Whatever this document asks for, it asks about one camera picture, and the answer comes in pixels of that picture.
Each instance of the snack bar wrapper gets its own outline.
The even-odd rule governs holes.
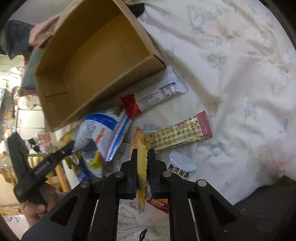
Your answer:
[[[213,137],[205,111],[157,132],[146,133],[155,151],[173,149]]]
[[[121,93],[120,99],[130,119],[188,88],[172,67],[167,67]]]
[[[169,157],[170,161],[167,163],[167,169],[178,174],[184,180],[187,180],[190,174],[198,168],[194,160],[176,150],[172,150]]]
[[[131,141],[128,151],[128,160],[131,159],[133,149],[138,149],[137,155],[137,195],[136,198],[139,202],[139,208],[143,211],[145,205],[145,195],[147,189],[147,152],[150,149],[150,143],[145,137],[144,132],[139,128],[135,128],[135,135]]]

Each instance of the white cabinet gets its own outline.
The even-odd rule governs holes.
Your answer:
[[[18,110],[18,128],[45,128],[44,114],[40,110]]]
[[[29,140],[33,137],[37,137],[37,133],[40,133],[44,129],[40,128],[18,128],[17,132],[23,140]]]
[[[37,96],[22,96],[18,102],[19,110],[42,110],[40,100]]]

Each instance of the snack wrapper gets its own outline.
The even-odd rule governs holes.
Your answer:
[[[172,96],[186,93],[183,79],[171,67],[167,67],[121,93],[120,99],[130,119]]]
[[[168,213],[168,200],[167,199],[154,199],[153,197],[147,200],[149,204],[156,207],[157,209]]]
[[[139,207],[143,211],[145,206],[145,195],[147,189],[147,152],[150,149],[150,143],[146,139],[143,131],[136,127],[135,135],[131,141],[131,145],[128,151],[128,160],[131,159],[133,149],[138,149],[137,155],[137,167],[138,167],[138,184],[136,198],[139,202]]]
[[[169,157],[170,161],[167,163],[167,169],[178,174],[184,180],[187,180],[190,174],[198,168],[194,160],[176,150],[172,150]]]
[[[87,150],[87,145],[95,143],[98,158],[111,161],[130,124],[123,106],[89,114],[79,126],[73,149]]]
[[[128,151],[130,144],[122,142],[117,152],[115,153],[112,164],[114,172],[119,172],[121,164],[128,160]]]
[[[205,111],[158,132],[146,133],[155,151],[176,148],[213,137]]]
[[[82,159],[88,170],[98,178],[104,177],[104,160],[96,148],[81,151]]]
[[[66,144],[71,142],[72,140],[75,140],[75,137],[77,135],[78,128],[74,128],[67,132],[65,135],[62,136],[62,138],[58,142],[59,149],[63,148]],[[81,158],[81,152],[77,151],[71,155],[71,157],[67,156],[64,158],[67,166],[72,169],[76,176],[78,181],[90,181],[90,172],[85,167],[84,162]]]

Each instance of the red wrapper end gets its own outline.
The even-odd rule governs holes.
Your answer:
[[[135,116],[141,113],[139,106],[136,103],[135,95],[133,93],[120,97],[124,108],[126,109],[126,114],[129,119],[133,119]]]
[[[207,114],[205,113],[205,111],[198,113],[196,117],[198,119],[198,123],[200,124],[200,128],[204,136],[204,139],[207,140],[212,138],[213,137],[212,131],[211,131],[210,124],[207,119]]]
[[[156,207],[157,209],[159,209],[165,213],[168,213],[168,204],[167,203],[161,202],[160,200],[157,200],[154,198],[150,198],[146,202],[150,203],[152,206]]]

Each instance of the white snack package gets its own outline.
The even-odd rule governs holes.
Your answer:
[[[112,163],[114,172],[119,172],[121,164],[128,160],[128,150],[130,144],[122,142],[118,150],[116,151]]]
[[[98,178],[104,176],[104,166],[102,162],[96,161],[96,149],[88,149],[81,151],[81,156],[87,169]]]
[[[140,81],[119,94],[130,119],[162,101],[188,92],[182,78],[171,67]]]
[[[182,179],[187,180],[190,173],[198,168],[198,165],[191,158],[172,150],[169,154],[170,160],[167,169],[178,174]]]
[[[94,142],[101,157],[111,161],[131,124],[123,106],[87,115],[79,126],[73,151]]]

